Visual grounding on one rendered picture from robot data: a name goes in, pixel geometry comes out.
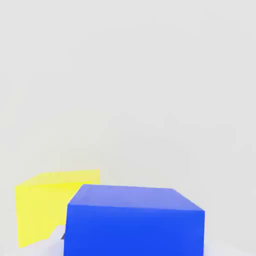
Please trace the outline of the small blue cube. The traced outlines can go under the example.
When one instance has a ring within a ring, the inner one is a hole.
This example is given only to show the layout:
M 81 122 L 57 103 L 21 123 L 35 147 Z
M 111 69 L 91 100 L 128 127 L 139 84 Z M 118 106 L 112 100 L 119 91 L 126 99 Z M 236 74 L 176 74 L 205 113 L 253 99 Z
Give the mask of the small blue cube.
M 84 184 L 63 256 L 204 256 L 205 211 L 171 188 Z

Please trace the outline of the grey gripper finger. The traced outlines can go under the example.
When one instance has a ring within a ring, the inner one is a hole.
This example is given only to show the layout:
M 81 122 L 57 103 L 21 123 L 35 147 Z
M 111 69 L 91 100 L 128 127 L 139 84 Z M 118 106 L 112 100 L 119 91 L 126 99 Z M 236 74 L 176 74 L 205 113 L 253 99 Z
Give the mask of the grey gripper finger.
M 64 236 L 66 227 L 58 225 L 47 239 L 42 256 L 64 256 Z

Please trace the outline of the small yellow cube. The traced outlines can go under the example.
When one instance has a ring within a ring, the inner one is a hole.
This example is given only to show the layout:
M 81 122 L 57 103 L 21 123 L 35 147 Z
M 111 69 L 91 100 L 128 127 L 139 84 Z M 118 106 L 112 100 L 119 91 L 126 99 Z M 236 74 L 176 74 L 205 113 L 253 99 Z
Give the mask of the small yellow cube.
M 67 205 L 83 184 L 100 184 L 100 170 L 43 172 L 15 186 L 18 247 L 48 239 L 66 224 Z

